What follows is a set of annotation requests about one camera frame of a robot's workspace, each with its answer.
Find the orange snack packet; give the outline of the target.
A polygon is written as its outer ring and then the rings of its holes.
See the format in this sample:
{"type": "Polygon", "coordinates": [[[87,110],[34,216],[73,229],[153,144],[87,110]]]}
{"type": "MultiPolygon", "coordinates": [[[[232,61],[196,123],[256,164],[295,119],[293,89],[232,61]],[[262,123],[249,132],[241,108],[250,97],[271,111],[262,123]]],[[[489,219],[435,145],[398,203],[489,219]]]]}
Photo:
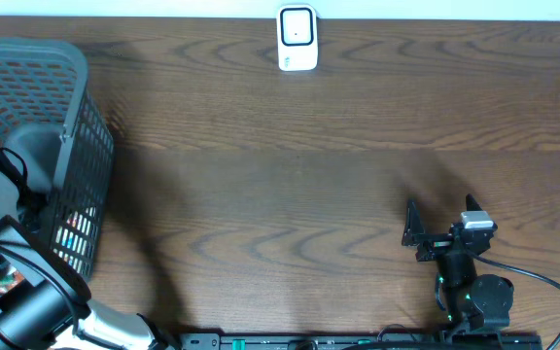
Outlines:
{"type": "Polygon", "coordinates": [[[15,270],[0,278],[0,296],[5,295],[24,280],[23,275],[15,270]]]}

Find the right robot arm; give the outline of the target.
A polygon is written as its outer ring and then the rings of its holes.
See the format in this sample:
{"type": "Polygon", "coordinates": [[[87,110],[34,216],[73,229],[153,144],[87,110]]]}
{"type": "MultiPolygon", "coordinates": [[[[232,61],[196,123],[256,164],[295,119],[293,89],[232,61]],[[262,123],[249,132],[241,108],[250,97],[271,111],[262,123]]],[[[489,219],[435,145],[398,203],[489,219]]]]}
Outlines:
{"type": "Polygon", "coordinates": [[[428,233],[413,200],[406,205],[402,245],[416,249],[418,262],[437,265],[437,306],[449,316],[442,338],[497,333],[510,322],[512,283],[498,275],[476,271],[474,262],[490,249],[498,226],[475,201],[466,196],[466,210],[447,233],[428,233]]]}

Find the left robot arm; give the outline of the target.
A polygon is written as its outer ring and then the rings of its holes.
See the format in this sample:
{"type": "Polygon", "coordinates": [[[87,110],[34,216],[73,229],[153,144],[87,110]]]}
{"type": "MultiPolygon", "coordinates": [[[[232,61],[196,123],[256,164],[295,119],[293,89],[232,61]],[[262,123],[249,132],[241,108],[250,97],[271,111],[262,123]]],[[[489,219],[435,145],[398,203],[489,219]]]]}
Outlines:
{"type": "Polygon", "coordinates": [[[18,221],[27,169],[0,147],[0,349],[179,349],[140,314],[91,297],[85,280],[18,221]]]}

